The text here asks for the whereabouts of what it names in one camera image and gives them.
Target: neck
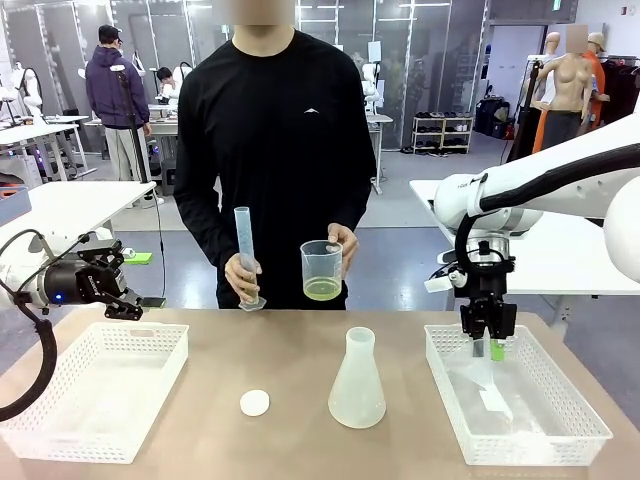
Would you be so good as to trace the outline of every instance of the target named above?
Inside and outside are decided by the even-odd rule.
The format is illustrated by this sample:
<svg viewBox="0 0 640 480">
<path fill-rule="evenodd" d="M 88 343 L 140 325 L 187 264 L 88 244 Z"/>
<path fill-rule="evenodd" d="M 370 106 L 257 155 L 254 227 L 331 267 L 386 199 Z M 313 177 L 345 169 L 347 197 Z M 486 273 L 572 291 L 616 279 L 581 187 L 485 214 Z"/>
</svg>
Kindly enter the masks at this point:
<svg viewBox="0 0 640 480">
<path fill-rule="evenodd" d="M 233 44 L 254 57 L 272 57 L 284 51 L 295 30 L 291 25 L 235 25 Z"/>
</svg>

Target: beige hat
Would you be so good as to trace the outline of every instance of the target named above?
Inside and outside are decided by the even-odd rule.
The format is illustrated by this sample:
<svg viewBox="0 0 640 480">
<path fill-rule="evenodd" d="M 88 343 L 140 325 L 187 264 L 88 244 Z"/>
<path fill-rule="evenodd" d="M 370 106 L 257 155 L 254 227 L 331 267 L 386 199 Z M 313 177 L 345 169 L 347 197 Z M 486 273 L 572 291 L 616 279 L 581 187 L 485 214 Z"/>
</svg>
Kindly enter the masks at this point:
<svg viewBox="0 0 640 480">
<path fill-rule="evenodd" d="M 604 52 L 606 46 L 606 40 L 604 38 L 604 34 L 601 32 L 594 32 L 589 34 L 589 43 L 594 43 L 600 47 L 600 49 Z"/>
</svg>

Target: yellow-green liquid in beaker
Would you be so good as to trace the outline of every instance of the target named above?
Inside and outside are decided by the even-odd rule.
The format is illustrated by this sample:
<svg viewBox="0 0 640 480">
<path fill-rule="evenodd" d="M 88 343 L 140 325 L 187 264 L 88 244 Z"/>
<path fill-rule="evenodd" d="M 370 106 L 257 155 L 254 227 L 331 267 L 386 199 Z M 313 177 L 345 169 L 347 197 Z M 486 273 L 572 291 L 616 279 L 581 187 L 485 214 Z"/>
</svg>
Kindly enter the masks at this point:
<svg viewBox="0 0 640 480">
<path fill-rule="evenodd" d="M 331 277 L 313 277 L 304 284 L 304 294 L 311 300 L 327 302 L 342 292 L 342 284 Z"/>
</svg>

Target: shoe rack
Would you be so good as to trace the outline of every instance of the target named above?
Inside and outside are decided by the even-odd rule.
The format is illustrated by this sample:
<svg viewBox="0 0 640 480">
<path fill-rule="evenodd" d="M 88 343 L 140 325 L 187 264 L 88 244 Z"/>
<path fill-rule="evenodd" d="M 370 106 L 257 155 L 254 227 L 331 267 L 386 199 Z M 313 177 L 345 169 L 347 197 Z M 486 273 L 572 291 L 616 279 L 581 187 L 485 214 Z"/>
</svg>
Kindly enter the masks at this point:
<svg viewBox="0 0 640 480">
<path fill-rule="evenodd" d="M 433 131 L 419 132 L 420 127 L 427 127 Z M 447 131 L 447 128 L 453 128 L 454 131 Z M 471 148 L 471 132 L 473 131 L 473 117 L 432 117 L 419 118 L 414 117 L 412 129 L 413 153 L 428 150 L 464 150 L 469 153 Z M 465 138 L 466 142 L 459 145 L 448 145 L 447 142 L 451 138 Z M 429 146 L 418 145 L 418 142 L 431 142 Z"/>
</svg>

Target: purple jacket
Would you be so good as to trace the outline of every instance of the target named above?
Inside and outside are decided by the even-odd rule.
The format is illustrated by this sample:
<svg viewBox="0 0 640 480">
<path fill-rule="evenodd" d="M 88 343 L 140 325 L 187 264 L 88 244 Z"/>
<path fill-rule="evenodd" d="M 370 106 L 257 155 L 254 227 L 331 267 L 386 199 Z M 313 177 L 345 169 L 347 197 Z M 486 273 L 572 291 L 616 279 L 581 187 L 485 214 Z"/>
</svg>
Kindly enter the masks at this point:
<svg viewBox="0 0 640 480">
<path fill-rule="evenodd" d="M 87 96 L 91 110 L 102 120 L 105 127 L 129 128 L 122 89 L 116 73 L 110 70 L 113 65 L 124 65 L 124 72 L 131 89 L 133 108 L 136 111 L 136 126 L 141 127 L 143 123 L 149 121 L 149 106 L 142 78 L 133 64 L 122 58 L 122 54 L 115 48 L 98 45 L 93 52 L 93 58 L 87 63 Z"/>
</svg>

